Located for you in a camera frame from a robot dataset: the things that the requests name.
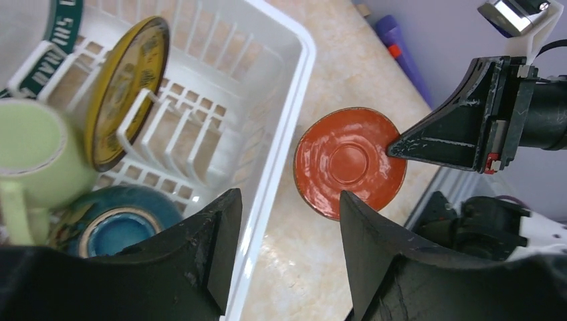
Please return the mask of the yellow plate dark rim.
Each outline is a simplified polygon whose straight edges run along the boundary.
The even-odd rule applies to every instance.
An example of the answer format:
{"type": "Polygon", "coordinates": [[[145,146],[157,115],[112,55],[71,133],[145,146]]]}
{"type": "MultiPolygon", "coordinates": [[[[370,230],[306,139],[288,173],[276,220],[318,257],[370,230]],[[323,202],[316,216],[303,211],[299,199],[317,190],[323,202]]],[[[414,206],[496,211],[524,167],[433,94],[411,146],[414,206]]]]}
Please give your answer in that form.
{"type": "Polygon", "coordinates": [[[112,169],[126,155],[116,132],[141,90],[158,93],[169,46],[168,23],[154,15],[132,26],[102,64],[93,83],[84,129],[86,157],[96,171],[112,169]]]}

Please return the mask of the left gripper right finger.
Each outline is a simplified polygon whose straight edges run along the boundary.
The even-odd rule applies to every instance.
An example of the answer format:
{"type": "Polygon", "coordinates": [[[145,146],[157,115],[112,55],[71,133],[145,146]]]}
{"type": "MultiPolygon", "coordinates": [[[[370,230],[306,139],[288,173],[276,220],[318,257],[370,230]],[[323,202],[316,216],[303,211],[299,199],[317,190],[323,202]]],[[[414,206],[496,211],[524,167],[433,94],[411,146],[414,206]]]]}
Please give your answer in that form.
{"type": "Polygon", "coordinates": [[[566,256],[491,261],[437,245],[350,191],[340,229],[349,320],[565,320],[566,256]]]}

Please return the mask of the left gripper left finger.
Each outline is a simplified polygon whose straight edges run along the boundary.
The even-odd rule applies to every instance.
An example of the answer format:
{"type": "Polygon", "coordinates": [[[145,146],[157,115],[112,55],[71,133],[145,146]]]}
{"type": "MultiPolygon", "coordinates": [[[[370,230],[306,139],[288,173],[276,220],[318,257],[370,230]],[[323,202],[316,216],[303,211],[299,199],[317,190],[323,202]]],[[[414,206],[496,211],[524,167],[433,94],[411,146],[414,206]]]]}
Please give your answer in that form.
{"type": "Polygon", "coordinates": [[[2,320],[218,320],[227,313],[239,189],[112,256],[1,248],[2,320]]]}

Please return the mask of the white plate green rim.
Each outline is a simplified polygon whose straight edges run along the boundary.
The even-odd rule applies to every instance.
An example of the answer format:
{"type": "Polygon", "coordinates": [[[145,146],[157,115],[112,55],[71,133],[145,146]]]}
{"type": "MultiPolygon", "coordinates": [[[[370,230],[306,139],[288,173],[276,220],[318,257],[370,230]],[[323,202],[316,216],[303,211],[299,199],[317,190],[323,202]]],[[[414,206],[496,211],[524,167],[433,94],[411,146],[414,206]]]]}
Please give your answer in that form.
{"type": "Polygon", "coordinates": [[[70,55],[83,1],[1,2],[1,98],[36,99],[70,55]]]}

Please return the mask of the white plastic dish rack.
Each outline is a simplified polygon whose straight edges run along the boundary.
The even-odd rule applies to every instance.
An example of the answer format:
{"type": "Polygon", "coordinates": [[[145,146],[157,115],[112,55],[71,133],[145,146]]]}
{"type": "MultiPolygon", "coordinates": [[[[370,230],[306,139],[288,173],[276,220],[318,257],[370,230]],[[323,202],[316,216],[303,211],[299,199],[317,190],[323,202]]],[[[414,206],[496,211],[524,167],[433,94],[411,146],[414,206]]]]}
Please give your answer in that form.
{"type": "MultiPolygon", "coordinates": [[[[170,46],[158,93],[141,90],[116,132],[126,155],[108,171],[93,168],[98,177],[88,193],[149,187],[165,194],[183,221],[239,189],[229,305],[218,319],[239,320],[314,66],[314,40],[265,1],[83,2],[73,52],[36,99],[21,99],[68,115],[84,143],[93,83],[108,54],[139,21],[166,19],[170,46]]],[[[49,235],[67,207],[51,212],[49,235]]],[[[1,217],[4,246],[52,248],[10,243],[1,217]]]]}

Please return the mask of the cream cup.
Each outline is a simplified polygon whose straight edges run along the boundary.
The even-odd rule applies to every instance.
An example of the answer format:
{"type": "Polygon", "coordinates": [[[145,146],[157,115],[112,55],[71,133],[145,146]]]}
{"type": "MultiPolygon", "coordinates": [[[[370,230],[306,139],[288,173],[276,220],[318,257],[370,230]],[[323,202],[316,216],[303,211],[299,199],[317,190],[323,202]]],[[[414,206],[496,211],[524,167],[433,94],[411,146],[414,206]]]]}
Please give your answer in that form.
{"type": "Polygon", "coordinates": [[[83,132],[35,100],[1,100],[1,217],[14,245],[44,245],[52,211],[92,190],[98,177],[83,132]]]}

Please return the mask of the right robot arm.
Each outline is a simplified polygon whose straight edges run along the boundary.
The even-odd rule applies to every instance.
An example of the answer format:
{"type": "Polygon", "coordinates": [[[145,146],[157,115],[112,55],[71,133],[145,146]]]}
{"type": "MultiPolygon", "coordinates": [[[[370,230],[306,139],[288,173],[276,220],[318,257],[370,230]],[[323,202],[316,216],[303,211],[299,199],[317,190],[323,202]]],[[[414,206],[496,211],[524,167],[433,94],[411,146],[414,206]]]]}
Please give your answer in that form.
{"type": "MultiPolygon", "coordinates": [[[[525,57],[494,56],[472,60],[454,93],[392,141],[387,153],[492,175],[520,147],[566,148],[566,77],[541,78],[525,57]]],[[[564,226],[495,197],[471,197],[449,219],[429,215],[416,233],[492,261],[566,252],[564,226]]]]}

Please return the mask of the dark bowl beige inside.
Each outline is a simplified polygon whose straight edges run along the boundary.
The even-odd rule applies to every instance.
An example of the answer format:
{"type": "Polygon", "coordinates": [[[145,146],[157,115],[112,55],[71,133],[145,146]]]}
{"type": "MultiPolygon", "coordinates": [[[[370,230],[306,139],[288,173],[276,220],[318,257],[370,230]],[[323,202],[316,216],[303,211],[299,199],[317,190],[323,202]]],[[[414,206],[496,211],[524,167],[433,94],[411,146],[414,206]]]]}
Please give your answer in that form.
{"type": "Polygon", "coordinates": [[[182,214],[163,193],[116,185],[85,194],[68,205],[47,244],[89,258],[114,255],[180,223],[182,214]]]}

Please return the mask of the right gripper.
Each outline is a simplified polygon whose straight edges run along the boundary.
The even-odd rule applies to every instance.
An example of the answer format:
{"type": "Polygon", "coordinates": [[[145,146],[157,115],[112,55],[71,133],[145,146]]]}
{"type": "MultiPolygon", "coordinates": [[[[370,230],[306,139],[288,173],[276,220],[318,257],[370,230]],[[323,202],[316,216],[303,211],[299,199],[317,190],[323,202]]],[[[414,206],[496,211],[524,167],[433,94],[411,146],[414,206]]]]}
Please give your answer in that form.
{"type": "MultiPolygon", "coordinates": [[[[387,155],[464,171],[479,171],[483,131],[505,67],[505,57],[475,58],[452,95],[393,140],[387,155]]],[[[525,57],[513,57],[495,134],[487,147],[487,172],[504,170],[519,147],[566,149],[566,75],[541,78],[525,57]]]]}

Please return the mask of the orange saucer plate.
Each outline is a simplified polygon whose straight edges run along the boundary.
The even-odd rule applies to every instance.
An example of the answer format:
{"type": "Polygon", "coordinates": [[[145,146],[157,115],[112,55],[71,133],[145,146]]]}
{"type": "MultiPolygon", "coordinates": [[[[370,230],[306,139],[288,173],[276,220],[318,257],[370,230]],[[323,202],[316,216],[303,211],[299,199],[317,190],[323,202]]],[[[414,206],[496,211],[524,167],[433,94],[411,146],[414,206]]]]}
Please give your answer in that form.
{"type": "Polygon", "coordinates": [[[375,211],[400,191],[407,171],[402,158],[387,155],[399,137],[391,120],[365,107],[325,115],[301,137],[293,160],[294,181],[302,199],[317,214],[339,220],[339,198],[351,191],[375,211]]]}

